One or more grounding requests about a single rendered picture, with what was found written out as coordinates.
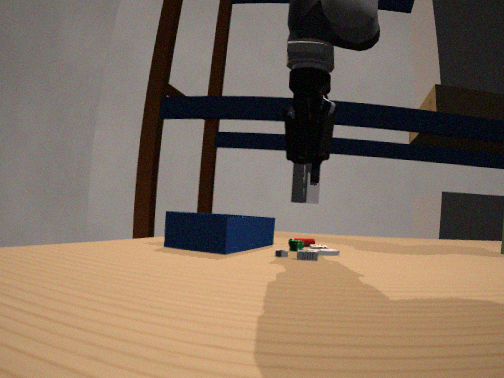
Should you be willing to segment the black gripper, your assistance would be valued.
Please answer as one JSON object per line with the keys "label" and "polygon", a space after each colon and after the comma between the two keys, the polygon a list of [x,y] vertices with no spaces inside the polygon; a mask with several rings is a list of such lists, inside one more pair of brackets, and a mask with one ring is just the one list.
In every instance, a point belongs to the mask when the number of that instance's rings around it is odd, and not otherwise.
{"label": "black gripper", "polygon": [[285,121],[286,159],[294,163],[291,202],[318,204],[320,164],[330,157],[339,106],[328,100],[331,76],[322,68],[292,69],[289,88],[294,94],[292,106],[283,109],[282,114]]}

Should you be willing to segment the small green cube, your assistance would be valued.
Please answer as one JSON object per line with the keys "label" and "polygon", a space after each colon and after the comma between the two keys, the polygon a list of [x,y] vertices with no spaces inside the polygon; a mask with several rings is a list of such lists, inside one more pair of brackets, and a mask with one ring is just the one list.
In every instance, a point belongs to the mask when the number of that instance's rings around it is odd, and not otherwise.
{"label": "small green cube", "polygon": [[290,241],[290,251],[295,251],[304,249],[304,241],[300,240],[291,240]]}

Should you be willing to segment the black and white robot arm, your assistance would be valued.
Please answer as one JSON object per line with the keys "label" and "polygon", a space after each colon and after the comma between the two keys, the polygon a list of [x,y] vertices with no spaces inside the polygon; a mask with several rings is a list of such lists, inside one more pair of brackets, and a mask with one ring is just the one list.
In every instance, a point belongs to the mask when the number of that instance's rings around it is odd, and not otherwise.
{"label": "black and white robot arm", "polygon": [[291,70],[322,68],[330,73],[333,45],[364,51],[378,42],[378,0],[291,0],[287,25],[286,66]]}

